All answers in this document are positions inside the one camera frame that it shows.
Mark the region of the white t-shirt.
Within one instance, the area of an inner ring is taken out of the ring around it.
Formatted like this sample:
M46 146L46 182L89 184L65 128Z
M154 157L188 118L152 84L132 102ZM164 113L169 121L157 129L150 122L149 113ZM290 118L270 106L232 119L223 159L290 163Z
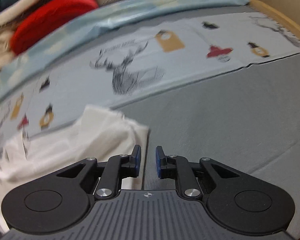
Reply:
M144 151L148 133L148 126L122 112L93 105L87 105L71 126L33 139L16 133L0 153L0 237L8 231L1 203L12 189L87 157L107 161L131 154L135 145Z

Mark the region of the deer print bed sheet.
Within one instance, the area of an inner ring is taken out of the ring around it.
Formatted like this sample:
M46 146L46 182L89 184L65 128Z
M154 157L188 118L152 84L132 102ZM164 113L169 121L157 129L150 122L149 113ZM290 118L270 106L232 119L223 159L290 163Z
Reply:
M0 148L76 120L88 104L136 98L300 54L300 39L249 8L195 10L143 21L71 52L0 104Z

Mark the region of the light blue folded sheet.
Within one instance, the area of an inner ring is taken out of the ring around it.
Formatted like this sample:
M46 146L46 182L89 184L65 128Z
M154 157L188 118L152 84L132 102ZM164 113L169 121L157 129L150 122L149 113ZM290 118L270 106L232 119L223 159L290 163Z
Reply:
M71 20L3 67L0 102L54 61L122 26L175 12L244 6L249 0L123 0Z

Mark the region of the red folded blanket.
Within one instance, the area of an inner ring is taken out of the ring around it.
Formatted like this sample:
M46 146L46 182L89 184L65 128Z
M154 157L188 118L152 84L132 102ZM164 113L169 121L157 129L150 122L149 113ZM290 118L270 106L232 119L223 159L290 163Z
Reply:
M19 55L59 27L97 8L96 0L50 1L21 22L10 39L11 51Z

